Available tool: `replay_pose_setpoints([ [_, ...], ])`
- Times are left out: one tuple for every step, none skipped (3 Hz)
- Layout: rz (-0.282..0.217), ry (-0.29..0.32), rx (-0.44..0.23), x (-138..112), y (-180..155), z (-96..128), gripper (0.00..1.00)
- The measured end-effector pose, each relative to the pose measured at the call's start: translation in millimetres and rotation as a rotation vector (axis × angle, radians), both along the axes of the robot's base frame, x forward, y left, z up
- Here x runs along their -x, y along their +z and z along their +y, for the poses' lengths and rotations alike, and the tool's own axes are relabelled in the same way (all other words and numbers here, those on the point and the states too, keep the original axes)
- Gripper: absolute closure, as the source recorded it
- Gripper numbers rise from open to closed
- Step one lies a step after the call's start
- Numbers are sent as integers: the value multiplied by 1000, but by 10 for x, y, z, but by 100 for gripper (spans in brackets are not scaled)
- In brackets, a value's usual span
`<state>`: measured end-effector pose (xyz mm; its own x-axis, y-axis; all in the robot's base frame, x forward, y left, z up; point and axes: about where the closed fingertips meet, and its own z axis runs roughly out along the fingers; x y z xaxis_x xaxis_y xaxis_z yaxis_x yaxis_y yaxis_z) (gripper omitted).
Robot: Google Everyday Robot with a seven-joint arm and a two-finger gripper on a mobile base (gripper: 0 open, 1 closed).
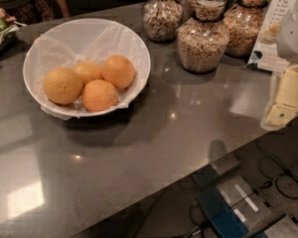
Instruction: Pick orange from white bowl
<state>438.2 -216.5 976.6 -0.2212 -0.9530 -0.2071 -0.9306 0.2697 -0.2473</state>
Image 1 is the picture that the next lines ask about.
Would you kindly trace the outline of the person hand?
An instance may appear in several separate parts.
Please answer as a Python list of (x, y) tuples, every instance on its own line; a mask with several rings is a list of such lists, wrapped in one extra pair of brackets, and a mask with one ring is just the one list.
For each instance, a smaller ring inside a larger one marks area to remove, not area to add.
[(0, 18), (7, 23), (14, 23), (16, 21), (16, 18), (10, 16), (3, 8), (0, 8)]

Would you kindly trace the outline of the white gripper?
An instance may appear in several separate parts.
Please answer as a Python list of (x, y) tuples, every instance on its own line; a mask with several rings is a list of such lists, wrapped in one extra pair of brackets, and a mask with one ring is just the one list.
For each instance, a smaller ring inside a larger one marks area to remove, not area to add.
[[(281, 20), (277, 53), (289, 62), (298, 63), (298, 0)], [(260, 126), (267, 131), (276, 131), (284, 128), (298, 114), (298, 64), (272, 75), (269, 97)]]

